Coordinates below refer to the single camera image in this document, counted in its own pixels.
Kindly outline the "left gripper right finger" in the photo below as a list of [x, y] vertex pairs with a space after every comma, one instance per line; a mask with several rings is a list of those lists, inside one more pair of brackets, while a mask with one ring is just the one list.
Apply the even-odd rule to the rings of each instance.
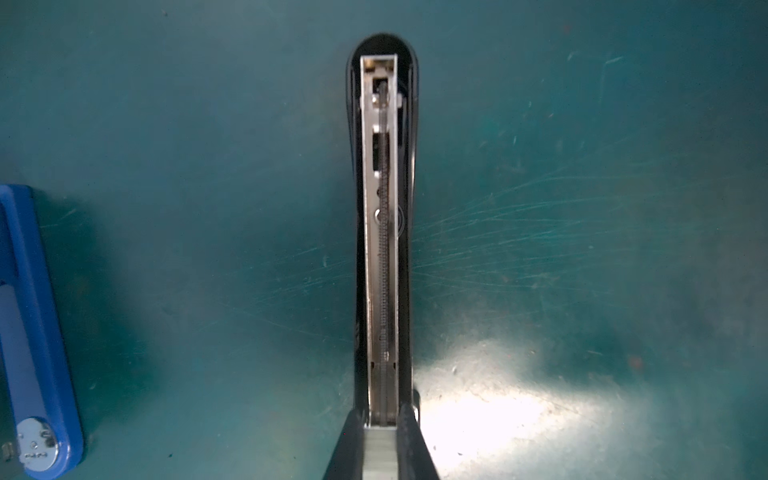
[[423, 438], [413, 406], [400, 407], [396, 428], [399, 480], [439, 480], [439, 474]]

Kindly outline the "silver staple strip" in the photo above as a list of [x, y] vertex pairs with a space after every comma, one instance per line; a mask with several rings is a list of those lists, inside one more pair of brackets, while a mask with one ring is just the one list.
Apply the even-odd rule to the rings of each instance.
[[394, 427], [370, 427], [363, 436], [363, 480], [397, 480], [397, 430]]

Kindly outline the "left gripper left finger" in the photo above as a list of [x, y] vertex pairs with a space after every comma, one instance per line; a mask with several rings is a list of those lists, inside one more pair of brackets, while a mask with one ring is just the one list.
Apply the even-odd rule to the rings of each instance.
[[342, 427], [324, 480], [361, 480], [363, 477], [365, 412], [352, 409]]

